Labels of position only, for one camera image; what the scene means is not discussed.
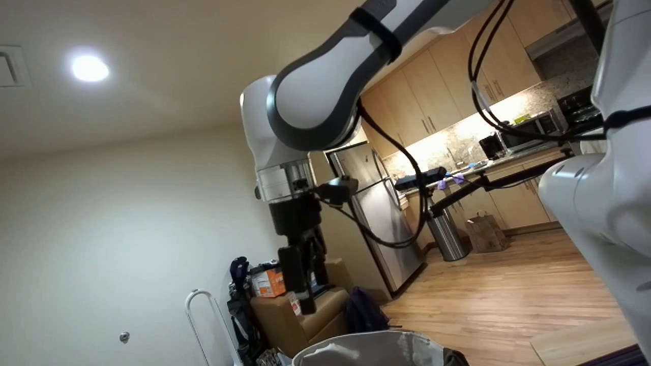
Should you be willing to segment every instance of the floor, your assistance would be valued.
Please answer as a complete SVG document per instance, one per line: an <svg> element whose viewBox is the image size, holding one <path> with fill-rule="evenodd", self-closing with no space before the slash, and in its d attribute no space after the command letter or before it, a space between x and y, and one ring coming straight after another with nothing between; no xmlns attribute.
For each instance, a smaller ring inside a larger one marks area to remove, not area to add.
<svg viewBox="0 0 651 366"><path fill-rule="evenodd" d="M621 315L561 230L516 237L505 253L460 263L432 250L426 268L385 314L477 366L541 365L533 336Z"/></svg>

